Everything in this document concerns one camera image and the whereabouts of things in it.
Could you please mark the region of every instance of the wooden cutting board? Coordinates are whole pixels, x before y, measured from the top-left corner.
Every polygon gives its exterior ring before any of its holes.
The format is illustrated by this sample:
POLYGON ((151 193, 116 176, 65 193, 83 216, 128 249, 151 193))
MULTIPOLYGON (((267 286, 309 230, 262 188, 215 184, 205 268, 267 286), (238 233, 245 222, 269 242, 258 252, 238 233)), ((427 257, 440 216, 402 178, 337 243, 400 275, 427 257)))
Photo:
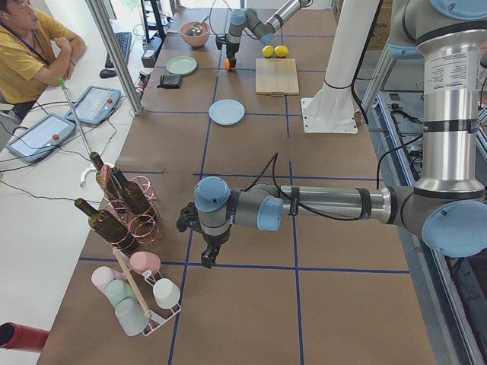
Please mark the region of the wooden cutting board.
POLYGON ((298 95, 295 59, 256 59, 256 94, 298 95))

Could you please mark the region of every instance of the lanyard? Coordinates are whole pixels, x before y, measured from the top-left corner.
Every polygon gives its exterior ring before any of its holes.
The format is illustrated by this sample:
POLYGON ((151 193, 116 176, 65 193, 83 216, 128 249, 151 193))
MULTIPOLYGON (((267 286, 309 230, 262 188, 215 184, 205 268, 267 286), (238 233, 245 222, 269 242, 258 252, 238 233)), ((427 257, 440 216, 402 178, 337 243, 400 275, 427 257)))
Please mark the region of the lanyard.
MULTIPOLYGON (((24 38, 22 38, 21 36, 19 36, 18 34, 16 34, 12 29, 10 29, 9 27, 7 27, 1 21, 0 21, 0 25, 2 25, 6 30, 8 30, 18 40, 20 40, 34 55, 36 55, 37 57, 39 57, 42 62, 44 62, 47 66, 49 66, 49 61, 47 61, 47 59, 43 55, 41 55, 40 53, 38 53, 35 48, 33 48, 29 43, 27 43, 24 40, 24 38)), ((42 49, 42 46, 40 45, 39 38, 37 37, 37 33, 36 33, 35 30, 32 30, 32 35, 33 35, 33 38, 34 38, 35 42, 37 42, 37 44, 39 44, 39 46, 42 49)))

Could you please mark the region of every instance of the spoon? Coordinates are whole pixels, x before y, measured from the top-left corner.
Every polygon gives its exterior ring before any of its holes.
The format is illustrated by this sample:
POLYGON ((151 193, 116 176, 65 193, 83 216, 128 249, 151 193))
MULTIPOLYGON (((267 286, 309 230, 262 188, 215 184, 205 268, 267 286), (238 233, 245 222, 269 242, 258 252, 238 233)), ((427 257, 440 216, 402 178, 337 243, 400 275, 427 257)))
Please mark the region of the spoon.
POLYGON ((189 27, 189 29, 186 31, 186 35, 189 37, 196 37, 198 36, 202 31, 203 31, 203 24, 207 21, 209 18, 209 15, 205 15, 205 17, 200 20, 196 21, 189 27))

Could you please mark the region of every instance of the dark glass bottle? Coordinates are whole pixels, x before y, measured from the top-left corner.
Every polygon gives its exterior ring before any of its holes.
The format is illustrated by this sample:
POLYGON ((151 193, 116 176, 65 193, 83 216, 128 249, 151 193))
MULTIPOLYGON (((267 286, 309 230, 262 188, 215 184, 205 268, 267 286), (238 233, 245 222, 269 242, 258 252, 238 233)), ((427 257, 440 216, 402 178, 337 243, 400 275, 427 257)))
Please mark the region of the dark glass bottle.
MULTIPOLYGON (((158 213, 149 203, 144 192, 136 182, 128 181, 118 167, 111 170, 113 178, 119 183, 120 198, 127 204, 133 214, 150 215, 154 220, 158 219, 158 213)), ((140 217, 141 221, 148 221, 148 217, 140 217)))
POLYGON ((110 204, 112 205, 117 215, 119 217, 122 217, 127 212, 127 208, 120 200, 120 196, 117 188, 118 186, 116 182, 113 181, 113 178, 110 174, 110 168, 108 170, 109 173, 106 176, 102 176, 101 169, 103 168, 105 163, 101 160, 101 157, 98 154, 98 152, 91 152, 90 160, 91 162, 93 162, 93 165, 97 169, 97 174, 95 176, 95 179, 97 180, 98 185, 103 190, 105 197, 108 200, 110 200, 110 204))
POLYGON ((109 211, 98 211, 83 198, 76 199, 75 206, 89 217, 90 227, 112 246, 120 248, 124 253, 131 253, 138 247, 135 237, 109 211))

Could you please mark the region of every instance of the cardboard box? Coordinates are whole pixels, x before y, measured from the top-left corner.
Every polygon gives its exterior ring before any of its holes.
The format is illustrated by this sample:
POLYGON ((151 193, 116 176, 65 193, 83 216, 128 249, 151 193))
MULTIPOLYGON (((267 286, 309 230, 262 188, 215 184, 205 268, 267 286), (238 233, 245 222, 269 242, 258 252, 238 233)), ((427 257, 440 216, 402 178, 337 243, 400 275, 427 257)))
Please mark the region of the cardboard box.
MULTIPOLYGON (((333 6, 333 13, 335 15, 336 22, 340 18, 340 13, 342 12, 344 0, 336 0, 333 6)), ((377 18, 377 23, 375 24, 374 33, 368 44, 367 49, 383 49, 387 43, 390 32, 390 17, 392 13, 393 0, 384 0, 382 3, 382 8, 380 9, 379 17, 377 18)))

